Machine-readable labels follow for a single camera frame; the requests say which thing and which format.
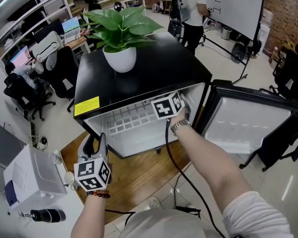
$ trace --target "white pot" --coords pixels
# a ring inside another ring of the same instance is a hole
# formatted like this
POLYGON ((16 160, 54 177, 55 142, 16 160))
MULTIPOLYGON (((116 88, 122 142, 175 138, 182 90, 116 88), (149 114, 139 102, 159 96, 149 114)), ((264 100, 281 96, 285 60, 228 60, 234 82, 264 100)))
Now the white pot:
POLYGON ((103 52, 106 60, 115 71, 124 73, 130 71, 135 66, 136 48, 128 48, 117 53, 107 53, 105 52, 105 47, 103 47, 103 52))

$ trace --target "red brick wall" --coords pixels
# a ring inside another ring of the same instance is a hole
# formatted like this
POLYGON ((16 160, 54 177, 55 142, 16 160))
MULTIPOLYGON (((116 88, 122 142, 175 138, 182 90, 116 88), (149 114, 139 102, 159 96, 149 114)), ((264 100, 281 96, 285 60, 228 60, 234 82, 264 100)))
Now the red brick wall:
POLYGON ((274 14, 267 51, 280 47, 284 40, 298 44, 298 0, 264 0, 264 8, 274 14))

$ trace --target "wristwatch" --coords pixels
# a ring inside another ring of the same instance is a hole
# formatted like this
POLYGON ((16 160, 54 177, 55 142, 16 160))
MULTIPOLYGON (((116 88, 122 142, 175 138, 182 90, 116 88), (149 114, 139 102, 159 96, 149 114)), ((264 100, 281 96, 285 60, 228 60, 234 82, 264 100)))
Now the wristwatch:
POLYGON ((175 132, 181 128, 182 126, 190 126, 189 122, 185 119, 176 122, 172 127, 171 127, 171 131, 173 132, 173 135, 176 136, 175 132))

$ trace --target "computer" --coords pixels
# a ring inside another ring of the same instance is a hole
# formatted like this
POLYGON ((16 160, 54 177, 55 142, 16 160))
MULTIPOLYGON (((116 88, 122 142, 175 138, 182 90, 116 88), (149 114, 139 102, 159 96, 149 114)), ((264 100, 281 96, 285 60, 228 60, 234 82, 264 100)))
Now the computer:
POLYGON ((51 24, 43 27, 41 30, 34 34, 37 43, 42 41, 50 32, 55 31, 58 35, 64 34, 64 29, 59 19, 54 20, 51 24))
POLYGON ((27 62, 29 62, 32 59, 30 56, 30 51, 27 46, 25 46, 23 49, 21 49, 14 58, 10 60, 11 63, 15 65, 15 67, 20 67, 25 65, 27 62))
POLYGON ((80 28, 77 17, 71 18, 68 21, 62 23, 62 26, 65 33, 65 44, 80 37, 80 28))

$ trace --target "whiteboard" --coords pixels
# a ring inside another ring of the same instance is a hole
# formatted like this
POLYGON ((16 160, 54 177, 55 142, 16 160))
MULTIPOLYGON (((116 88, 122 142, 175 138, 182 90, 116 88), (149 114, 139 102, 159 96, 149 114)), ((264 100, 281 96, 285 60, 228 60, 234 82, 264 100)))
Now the whiteboard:
POLYGON ((254 40, 263 0, 207 0, 214 9, 210 19, 218 21, 254 40))

